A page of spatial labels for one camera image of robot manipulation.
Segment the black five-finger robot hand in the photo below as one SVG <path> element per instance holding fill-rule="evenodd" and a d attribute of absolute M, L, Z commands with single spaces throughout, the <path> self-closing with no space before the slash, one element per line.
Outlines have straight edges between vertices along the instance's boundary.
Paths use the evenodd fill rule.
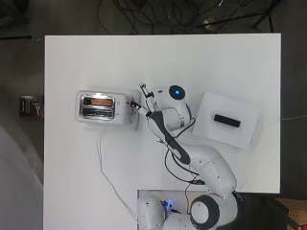
<path fill-rule="evenodd" d="M 130 107 L 140 115 L 149 117 L 154 112 L 154 96 L 143 97 L 138 95 L 130 101 Z"/>

